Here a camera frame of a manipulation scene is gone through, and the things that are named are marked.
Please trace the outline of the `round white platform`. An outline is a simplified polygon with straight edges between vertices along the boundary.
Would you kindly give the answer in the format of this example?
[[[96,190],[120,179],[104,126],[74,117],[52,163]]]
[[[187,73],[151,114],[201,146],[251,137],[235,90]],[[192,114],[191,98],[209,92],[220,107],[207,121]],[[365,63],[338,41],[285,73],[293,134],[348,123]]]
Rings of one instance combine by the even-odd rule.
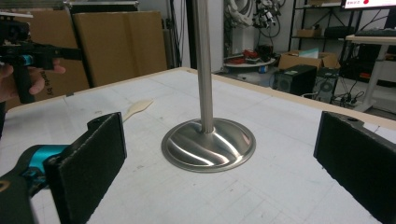
[[[274,58],[266,58],[263,60],[261,57],[258,58],[246,58],[246,57],[235,57],[235,58],[226,58],[224,65],[227,67],[256,67],[256,66],[264,66],[271,64],[275,61]]]

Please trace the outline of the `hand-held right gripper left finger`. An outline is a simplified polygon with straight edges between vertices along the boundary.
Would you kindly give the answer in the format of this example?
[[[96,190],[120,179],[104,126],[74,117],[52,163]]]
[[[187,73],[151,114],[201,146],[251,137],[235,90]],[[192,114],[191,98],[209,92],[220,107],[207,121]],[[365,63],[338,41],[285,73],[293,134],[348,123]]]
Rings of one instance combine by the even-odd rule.
[[[88,131],[43,162],[62,224],[86,224],[127,158],[121,113],[87,123]]]

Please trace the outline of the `black computer tower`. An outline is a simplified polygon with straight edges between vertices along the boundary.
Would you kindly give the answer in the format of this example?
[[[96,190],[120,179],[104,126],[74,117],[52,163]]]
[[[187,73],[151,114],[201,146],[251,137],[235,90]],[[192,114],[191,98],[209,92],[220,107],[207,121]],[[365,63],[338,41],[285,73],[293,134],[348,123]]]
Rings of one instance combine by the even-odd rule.
[[[311,93],[316,80],[317,68],[297,64],[275,74],[274,88],[294,95]]]

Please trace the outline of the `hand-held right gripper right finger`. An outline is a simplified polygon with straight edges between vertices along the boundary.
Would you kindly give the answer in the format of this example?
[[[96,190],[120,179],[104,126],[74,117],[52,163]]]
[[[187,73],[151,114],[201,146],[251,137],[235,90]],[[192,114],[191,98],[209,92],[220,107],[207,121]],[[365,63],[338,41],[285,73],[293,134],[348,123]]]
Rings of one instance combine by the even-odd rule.
[[[396,144],[363,122],[321,113],[314,157],[382,224],[396,224]]]

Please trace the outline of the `white desk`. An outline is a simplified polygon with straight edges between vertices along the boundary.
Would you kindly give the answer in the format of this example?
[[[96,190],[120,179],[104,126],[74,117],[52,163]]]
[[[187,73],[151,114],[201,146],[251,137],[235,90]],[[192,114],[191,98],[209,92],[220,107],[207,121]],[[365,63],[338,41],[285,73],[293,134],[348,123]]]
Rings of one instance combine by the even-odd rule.
[[[360,105],[354,107],[356,111],[365,112],[375,104],[375,100],[373,99],[375,87],[383,70],[383,62],[385,61],[385,56],[389,46],[396,46],[396,37],[348,35],[346,37],[346,40],[351,41],[354,44],[374,44],[381,46],[380,51],[377,54],[374,69],[371,74],[362,102]]]

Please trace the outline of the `wooden spatula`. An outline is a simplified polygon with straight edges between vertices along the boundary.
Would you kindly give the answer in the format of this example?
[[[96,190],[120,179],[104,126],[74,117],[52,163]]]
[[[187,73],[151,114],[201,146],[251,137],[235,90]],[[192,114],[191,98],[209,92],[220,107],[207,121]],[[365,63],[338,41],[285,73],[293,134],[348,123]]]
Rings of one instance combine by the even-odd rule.
[[[132,104],[126,113],[122,116],[122,121],[125,122],[128,120],[132,115],[140,113],[146,110],[151,104],[153,103],[152,99],[141,100],[134,104]]]

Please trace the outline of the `silver metal stand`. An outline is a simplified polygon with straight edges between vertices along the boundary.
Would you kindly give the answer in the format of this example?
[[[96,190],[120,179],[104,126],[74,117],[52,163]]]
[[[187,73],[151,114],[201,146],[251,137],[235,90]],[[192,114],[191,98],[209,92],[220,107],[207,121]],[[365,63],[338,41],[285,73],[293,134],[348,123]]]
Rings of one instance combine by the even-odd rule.
[[[178,124],[162,140],[173,165],[195,173],[233,169],[253,155],[256,138],[246,126],[213,115],[208,0],[191,0],[196,41],[201,117]]]

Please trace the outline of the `open brown cardboard box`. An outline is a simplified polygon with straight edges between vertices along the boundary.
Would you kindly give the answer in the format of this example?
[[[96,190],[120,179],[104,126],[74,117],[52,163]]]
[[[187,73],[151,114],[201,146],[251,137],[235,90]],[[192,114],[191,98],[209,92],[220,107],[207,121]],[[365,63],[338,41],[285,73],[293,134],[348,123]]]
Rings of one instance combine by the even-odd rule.
[[[316,66],[317,68],[320,67],[327,67],[327,68],[340,68],[341,65],[338,62],[338,57],[336,54],[331,52],[320,52],[317,58],[308,58],[308,57],[301,57],[299,55],[298,50],[292,50],[286,53],[283,53],[280,56],[280,60],[278,63],[278,68],[281,70],[285,70],[291,68],[298,64],[306,64]]]

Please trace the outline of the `black keyboard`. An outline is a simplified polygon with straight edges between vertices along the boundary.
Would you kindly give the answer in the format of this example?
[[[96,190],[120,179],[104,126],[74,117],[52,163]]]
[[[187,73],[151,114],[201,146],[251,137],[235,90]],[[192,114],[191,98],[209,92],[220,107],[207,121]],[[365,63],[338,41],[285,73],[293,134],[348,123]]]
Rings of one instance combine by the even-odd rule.
[[[396,37],[396,29],[369,29],[359,30],[355,36],[380,36],[380,37]]]

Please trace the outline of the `black metal shelf rack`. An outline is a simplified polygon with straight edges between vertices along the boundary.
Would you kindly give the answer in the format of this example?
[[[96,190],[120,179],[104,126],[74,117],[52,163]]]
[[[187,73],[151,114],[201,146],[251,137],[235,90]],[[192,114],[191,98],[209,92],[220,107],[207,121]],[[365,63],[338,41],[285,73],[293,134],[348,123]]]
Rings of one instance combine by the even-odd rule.
[[[340,6],[341,0],[292,0],[288,50],[302,49],[305,40],[315,40],[324,51],[328,40],[325,29],[346,24],[338,16]]]

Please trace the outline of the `large brown cardboard box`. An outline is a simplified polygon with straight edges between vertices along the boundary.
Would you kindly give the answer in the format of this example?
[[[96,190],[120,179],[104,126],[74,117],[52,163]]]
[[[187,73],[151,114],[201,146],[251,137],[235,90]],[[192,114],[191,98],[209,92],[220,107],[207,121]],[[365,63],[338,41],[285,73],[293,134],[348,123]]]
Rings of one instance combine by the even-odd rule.
[[[158,11],[73,16],[95,87],[167,69]]]
[[[77,49],[78,44],[72,29],[72,24],[64,10],[34,11],[32,18],[16,17],[16,21],[27,22],[30,25],[30,39],[38,44],[52,45],[58,48]],[[53,70],[44,70],[41,76],[45,80],[44,90],[34,95],[35,101],[66,95],[89,88],[83,63],[57,57],[53,59]],[[7,102],[7,108],[26,105],[20,98]]]

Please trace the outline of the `monitor screen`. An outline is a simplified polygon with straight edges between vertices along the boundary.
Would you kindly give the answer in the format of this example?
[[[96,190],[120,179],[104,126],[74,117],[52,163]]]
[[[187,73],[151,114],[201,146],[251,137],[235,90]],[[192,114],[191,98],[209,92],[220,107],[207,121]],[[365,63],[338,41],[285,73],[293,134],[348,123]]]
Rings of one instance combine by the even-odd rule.
[[[396,7],[396,0],[341,0],[345,10],[388,9]]]

